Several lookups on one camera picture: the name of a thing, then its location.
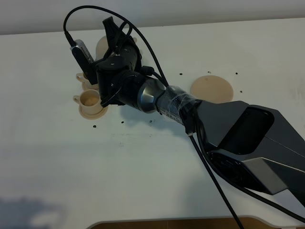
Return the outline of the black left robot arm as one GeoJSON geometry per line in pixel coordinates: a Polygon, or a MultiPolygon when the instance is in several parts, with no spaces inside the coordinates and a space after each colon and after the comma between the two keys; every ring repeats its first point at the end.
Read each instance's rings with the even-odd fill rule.
{"type": "Polygon", "coordinates": [[[109,48],[97,61],[101,105],[159,112],[197,133],[215,172],[231,185],[269,195],[289,190],[305,201],[305,142],[279,111],[242,101],[197,99],[141,65],[132,37],[112,17],[103,21],[109,48]]]}

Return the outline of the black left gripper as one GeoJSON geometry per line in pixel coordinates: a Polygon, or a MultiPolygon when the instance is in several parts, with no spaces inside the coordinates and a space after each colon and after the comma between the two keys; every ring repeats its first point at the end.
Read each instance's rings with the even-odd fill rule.
{"type": "Polygon", "coordinates": [[[120,28],[114,23],[113,17],[103,21],[108,43],[108,50],[104,57],[94,62],[97,74],[117,74],[124,70],[139,72],[142,67],[142,56],[136,45],[136,38],[130,37],[123,44],[118,54],[114,51],[121,36],[120,28]]]}

